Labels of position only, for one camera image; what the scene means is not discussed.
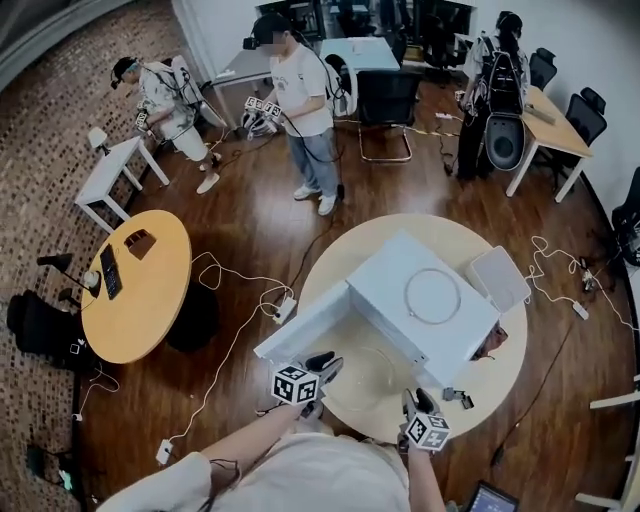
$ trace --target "speaker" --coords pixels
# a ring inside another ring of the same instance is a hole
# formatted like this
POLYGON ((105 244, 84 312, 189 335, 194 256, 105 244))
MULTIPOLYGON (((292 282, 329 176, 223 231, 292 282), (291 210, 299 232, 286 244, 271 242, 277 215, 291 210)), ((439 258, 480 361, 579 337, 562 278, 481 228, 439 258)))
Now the speaker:
POLYGON ((524 155, 524 132, 524 123, 520 116, 489 116, 484 144, 489 161, 496 169, 512 171, 520 164, 524 155))

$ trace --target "white container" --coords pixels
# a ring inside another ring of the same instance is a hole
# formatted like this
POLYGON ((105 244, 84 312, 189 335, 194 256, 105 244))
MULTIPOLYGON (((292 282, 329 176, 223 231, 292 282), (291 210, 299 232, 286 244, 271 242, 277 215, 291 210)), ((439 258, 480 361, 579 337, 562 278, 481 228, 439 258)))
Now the white container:
POLYGON ((502 246, 494 247, 473 260, 466 276, 502 315, 531 295, 531 288, 502 246))

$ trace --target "white box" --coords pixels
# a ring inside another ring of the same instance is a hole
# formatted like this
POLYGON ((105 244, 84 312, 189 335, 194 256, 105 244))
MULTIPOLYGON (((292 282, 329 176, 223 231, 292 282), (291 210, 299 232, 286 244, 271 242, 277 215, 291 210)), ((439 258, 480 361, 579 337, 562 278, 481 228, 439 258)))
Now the white box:
POLYGON ((531 295, 531 288, 502 246, 473 260, 466 275, 471 285, 503 315, 531 295))
POLYGON ((353 308, 407 358, 424 387, 451 385, 499 318, 454 270, 399 231, 255 353, 274 363, 293 361, 353 308))

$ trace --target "round table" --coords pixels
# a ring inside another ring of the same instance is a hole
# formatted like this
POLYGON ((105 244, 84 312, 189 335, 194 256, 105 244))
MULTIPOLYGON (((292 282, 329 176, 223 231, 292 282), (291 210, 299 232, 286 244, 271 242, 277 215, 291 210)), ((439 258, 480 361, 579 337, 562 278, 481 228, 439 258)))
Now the round table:
MULTIPOLYGON (((489 251, 482 237, 456 222, 420 214, 379 217, 338 238, 313 266, 300 295, 300 308, 309 306, 336 282, 348 277, 378 251, 398 230, 431 249, 442 261, 464 275, 468 264, 489 251)), ((452 429, 452 437, 471 430, 495 411, 513 387, 527 348, 527 315, 519 304, 500 319, 508 334, 491 358, 469 361, 453 383, 467 392, 475 407, 445 402, 441 389, 427 389, 438 402, 452 429)), ((335 350, 345 365, 326 389, 324 404, 342 422, 379 441, 395 443, 404 423, 401 392, 415 391, 417 382, 409 364, 383 335, 361 315, 350 314, 324 334, 310 351, 335 350)))
POLYGON ((113 247, 122 289, 113 300, 104 281, 96 299, 83 290, 82 326, 98 356, 130 363, 151 352, 176 320, 191 277, 191 242, 175 215, 150 210, 121 224, 102 244, 90 266, 101 274, 100 253, 107 244, 113 247), (140 229, 156 239, 142 260, 124 245, 140 229))

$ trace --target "white sleeve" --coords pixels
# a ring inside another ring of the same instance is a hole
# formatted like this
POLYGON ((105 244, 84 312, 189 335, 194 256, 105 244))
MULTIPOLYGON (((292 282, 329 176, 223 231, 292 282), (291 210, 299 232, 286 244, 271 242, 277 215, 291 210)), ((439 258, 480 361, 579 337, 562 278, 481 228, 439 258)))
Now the white sleeve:
POLYGON ((471 50, 467 53, 467 59, 465 60, 462 71, 469 79, 474 80, 480 73, 482 73, 482 66, 484 53, 484 41, 477 39, 471 50))
POLYGON ((302 81, 310 97, 326 94, 327 70, 311 51, 302 61, 302 81))
POLYGON ((98 512, 174 510, 204 503, 211 493, 211 465, 199 452, 136 482, 105 501, 98 512))

